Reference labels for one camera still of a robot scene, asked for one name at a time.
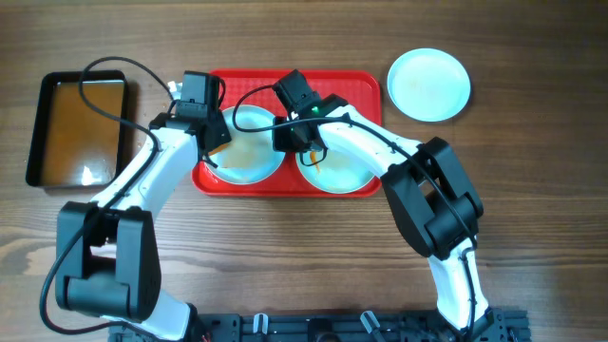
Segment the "white plate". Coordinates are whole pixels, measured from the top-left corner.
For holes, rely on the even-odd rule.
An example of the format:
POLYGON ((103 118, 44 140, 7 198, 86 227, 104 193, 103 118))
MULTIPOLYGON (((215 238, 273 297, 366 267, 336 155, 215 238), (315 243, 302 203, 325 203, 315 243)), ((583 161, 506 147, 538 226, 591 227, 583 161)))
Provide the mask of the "white plate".
POLYGON ((410 50, 389 68, 387 91, 406 116, 437 123, 458 115, 467 105, 472 86, 464 66, 435 48, 410 50))
POLYGON ((249 185, 264 181, 283 163, 284 152, 274 151, 271 131, 246 133, 232 123, 234 109, 223 110, 232 140, 218 153, 210 156, 217 165, 208 165, 210 172, 222 181, 235 185, 249 185))
POLYGON ((358 191, 374 175, 348 155, 328 150, 296 153, 295 161, 303 178, 316 189, 336 195, 358 191))

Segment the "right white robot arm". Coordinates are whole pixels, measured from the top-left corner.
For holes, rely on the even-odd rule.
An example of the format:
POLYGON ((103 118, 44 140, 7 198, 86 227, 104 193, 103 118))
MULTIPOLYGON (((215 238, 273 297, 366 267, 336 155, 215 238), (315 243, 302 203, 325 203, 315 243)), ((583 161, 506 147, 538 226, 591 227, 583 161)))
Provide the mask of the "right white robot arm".
POLYGON ((465 339, 480 334, 489 309, 475 260, 484 208, 451 146, 391 133, 345 99, 321 97, 298 70, 272 90, 288 113, 275 122, 275 148, 339 152, 377 177, 401 236, 428 260, 439 314, 465 339))

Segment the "orange green sponge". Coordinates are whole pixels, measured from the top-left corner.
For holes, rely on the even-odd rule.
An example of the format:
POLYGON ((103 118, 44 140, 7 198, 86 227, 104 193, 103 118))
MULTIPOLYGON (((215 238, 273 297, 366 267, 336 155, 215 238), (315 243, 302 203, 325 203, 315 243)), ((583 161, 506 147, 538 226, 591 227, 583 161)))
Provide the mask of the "orange green sponge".
POLYGON ((215 148, 215 149, 211 150, 210 152, 208 152, 208 155, 209 155, 209 156, 213 156, 213 155, 215 155, 215 154, 217 154, 217 153, 219 153, 219 152, 223 151, 223 150, 224 150, 224 149, 226 149, 228 146, 229 146, 229 143, 222 144, 222 145, 220 145, 219 147, 217 147, 217 148, 215 148))

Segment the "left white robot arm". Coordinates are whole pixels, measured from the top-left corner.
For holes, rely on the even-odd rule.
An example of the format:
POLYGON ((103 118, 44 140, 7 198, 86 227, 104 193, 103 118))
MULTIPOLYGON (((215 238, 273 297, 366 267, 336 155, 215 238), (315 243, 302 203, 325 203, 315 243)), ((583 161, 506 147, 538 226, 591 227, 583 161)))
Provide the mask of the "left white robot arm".
POLYGON ((206 341, 196 308, 162 291, 154 220, 177 184, 231 138, 224 81, 187 71, 180 97, 149 125, 139 154, 89 202, 57 220, 56 260, 42 293, 67 311, 105 318, 112 340, 206 341))

